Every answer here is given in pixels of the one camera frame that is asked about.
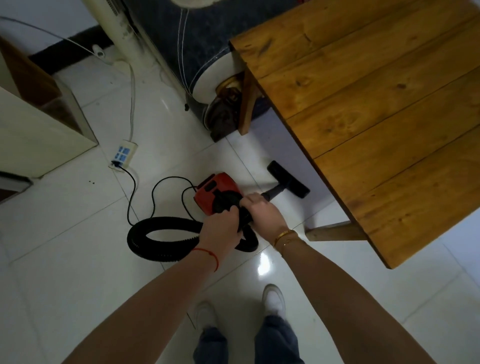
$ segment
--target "wooden tabletop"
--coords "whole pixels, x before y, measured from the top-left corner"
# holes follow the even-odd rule
[[[480,207],[470,1],[313,0],[231,43],[387,267]]]

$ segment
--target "table leg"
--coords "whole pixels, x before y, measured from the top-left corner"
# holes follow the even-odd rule
[[[330,242],[346,240],[367,240],[365,233],[351,221],[321,226],[305,232],[311,242]]]
[[[242,87],[242,99],[240,107],[240,118],[239,118],[239,133],[240,135],[245,135],[248,133],[250,128],[250,122],[252,121],[252,112],[255,105],[255,101],[261,92],[257,87],[257,83],[253,74],[248,68],[245,69],[245,76],[243,78],[243,87]]]

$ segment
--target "extension socket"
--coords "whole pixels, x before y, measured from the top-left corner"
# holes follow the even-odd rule
[[[135,151],[137,150],[137,148],[138,148],[138,145],[135,144],[134,142],[123,140],[120,143],[118,151],[115,154],[115,157],[112,159],[112,162],[115,161],[118,163],[120,167],[126,169],[130,164],[130,161],[132,160],[132,157],[135,154]],[[108,166],[113,170],[118,170],[120,172],[123,172],[120,168],[115,167],[113,163],[110,163]]]

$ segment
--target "person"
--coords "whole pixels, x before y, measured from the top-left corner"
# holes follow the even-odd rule
[[[252,228],[281,253],[346,364],[434,363],[360,284],[289,230],[273,204],[250,194],[240,205],[251,213]],[[235,206],[207,217],[197,249],[129,298],[64,363],[155,363],[203,283],[239,243],[238,223]],[[255,338],[255,364],[303,363],[278,287],[265,288],[263,303],[266,316]],[[216,328],[211,305],[200,304],[196,316],[203,332],[195,363],[227,363],[227,341]]]

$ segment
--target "pant leg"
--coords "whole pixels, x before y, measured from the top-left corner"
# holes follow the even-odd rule
[[[193,352],[195,364],[228,364],[227,339],[217,328],[205,329]]]
[[[280,316],[265,317],[255,337],[255,364],[304,364],[297,336]]]

